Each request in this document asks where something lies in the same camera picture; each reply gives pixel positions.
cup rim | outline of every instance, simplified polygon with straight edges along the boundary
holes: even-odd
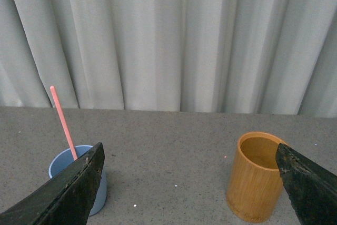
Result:
[[[249,158],[247,158],[247,157],[245,156],[245,154],[242,152],[242,150],[241,150],[241,144],[242,144],[245,140],[247,140],[247,139],[249,139],[249,138],[254,138],[254,137],[266,138],[266,139],[269,139],[269,140],[271,140],[271,141],[273,141],[273,142],[275,142],[275,143],[277,143],[277,144],[285,143],[285,144],[288,145],[288,146],[289,146],[289,144],[288,144],[287,142],[283,141],[281,138],[278,138],[277,136],[275,136],[275,135],[273,135],[273,134],[269,134],[269,133],[266,133],[266,132],[259,132],[259,131],[244,133],[244,134],[239,138],[239,140],[238,140],[238,142],[237,142],[237,150],[238,150],[238,152],[240,153],[240,155],[241,155],[242,157],[244,157],[244,159],[245,159],[248,163],[250,163],[250,164],[252,164],[252,165],[254,165],[254,166],[256,166],[256,167],[258,167],[258,168],[260,168],[260,169],[262,169],[262,170],[271,171],[271,172],[279,171],[278,169],[267,168],[267,167],[263,167],[263,166],[261,166],[261,165],[258,165],[258,164],[256,164],[256,163],[254,163],[254,162],[251,161]]]
[[[90,147],[90,148],[92,148],[93,146],[92,146],[92,145],[87,145],[87,144],[75,146],[75,148],[78,148],[78,147]],[[67,152],[67,151],[69,151],[69,150],[70,150],[70,148],[68,148],[68,149],[66,149],[66,150],[64,150],[64,151],[62,151],[62,152],[61,152],[60,154],[58,154],[58,155],[53,159],[53,161],[50,163],[49,169],[48,169],[48,174],[49,174],[49,177],[50,177],[50,178],[52,178],[52,165],[54,164],[54,162],[56,161],[56,159],[58,159],[63,153],[65,153],[65,152]]]

pink straw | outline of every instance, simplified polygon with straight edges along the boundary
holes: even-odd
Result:
[[[67,122],[65,121],[65,117],[63,115],[61,103],[58,99],[57,92],[56,92],[56,89],[55,89],[54,86],[51,86],[51,92],[52,92],[52,96],[53,96],[53,99],[54,99],[54,102],[55,102],[55,105],[56,105],[58,116],[60,117],[60,120],[61,120],[61,123],[62,123],[62,127],[63,127],[64,133],[65,133],[65,136],[67,137],[67,141],[68,141],[70,150],[72,152],[74,160],[76,160],[77,159],[76,150],[75,150],[75,147],[74,147],[74,144],[73,144],[73,141],[72,141],[72,137],[70,136],[68,125],[67,125]]]

blue cup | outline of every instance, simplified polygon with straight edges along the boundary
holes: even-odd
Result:
[[[90,145],[76,146],[75,147],[76,154],[78,157],[80,157],[81,155],[83,155],[85,152],[87,152],[91,148],[92,146]],[[52,178],[56,176],[61,171],[63,171],[68,165],[70,165],[72,162],[74,162],[74,158],[71,153],[71,150],[67,149],[65,151],[62,151],[60,154],[58,154],[54,158],[51,165],[49,166],[49,171],[48,171],[49,177]],[[93,216],[94,214],[96,214],[102,209],[105,203],[105,199],[106,199],[106,175],[105,175],[105,170],[103,168],[100,187],[97,191],[95,203],[93,205],[93,208],[90,210],[89,216]]]

speckled gray surface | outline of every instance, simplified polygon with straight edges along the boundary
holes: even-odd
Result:
[[[225,201],[236,142],[245,132],[277,135],[337,174],[337,119],[64,111],[76,145],[104,145],[107,200],[87,224],[249,224]],[[0,107],[0,133],[3,212],[49,179],[48,166],[67,141],[55,109]],[[262,224],[299,224],[285,191]]]

wooden cup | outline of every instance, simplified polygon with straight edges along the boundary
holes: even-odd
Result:
[[[266,221],[281,195],[275,158],[281,142],[287,144],[263,132],[246,133],[237,142],[226,198],[232,211],[247,222]]]

